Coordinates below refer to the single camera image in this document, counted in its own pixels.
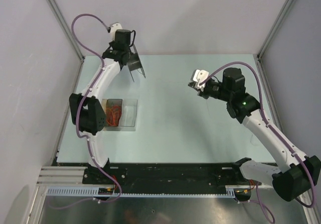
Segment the black cable spool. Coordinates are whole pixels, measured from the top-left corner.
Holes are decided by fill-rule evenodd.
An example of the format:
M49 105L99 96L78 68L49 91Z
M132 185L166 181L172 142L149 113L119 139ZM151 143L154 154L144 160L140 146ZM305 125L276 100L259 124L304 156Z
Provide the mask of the black cable spool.
M127 67L129 69L130 76L131 76L132 80L134 81L132 73L135 70L139 70L140 69L141 70L141 74L144 76L144 78L146 78L146 74L145 74L143 65L141 63L141 60L140 60L140 57L139 57L139 54L138 54L136 46L133 44L132 47L133 47L133 52L131 53L131 55L129 57L129 60L127 62Z

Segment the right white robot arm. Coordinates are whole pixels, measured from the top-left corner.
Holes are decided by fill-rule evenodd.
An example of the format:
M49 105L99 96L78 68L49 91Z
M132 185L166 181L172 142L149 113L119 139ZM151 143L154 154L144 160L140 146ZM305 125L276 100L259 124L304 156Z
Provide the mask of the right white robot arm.
M260 102L247 93L241 69L226 68L222 81L212 79L205 70L196 69L188 86L204 99L211 97L224 101L230 117L250 130L277 164L273 167L243 158L235 163L238 168L231 172L236 184L244 184L248 179L259 181L272 186L285 201L297 199L317 185L320 159L309 157L297 148L266 117Z

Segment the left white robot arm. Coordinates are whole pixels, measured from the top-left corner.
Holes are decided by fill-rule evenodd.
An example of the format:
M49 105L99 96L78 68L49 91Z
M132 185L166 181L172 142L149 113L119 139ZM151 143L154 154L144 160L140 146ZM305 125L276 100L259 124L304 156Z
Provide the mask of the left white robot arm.
M100 139L107 124L105 107L101 104L103 95L124 66L128 67L129 72L139 69L145 76L134 44L136 32L123 29L120 23L111 25L107 30L112 41L106 51L98 56L100 65L96 73L80 93L73 93L69 97L70 113L72 123L76 126L76 134L87 142L88 163L96 167L93 177L101 184L108 182L111 177L110 170L104 167L108 162L108 155Z

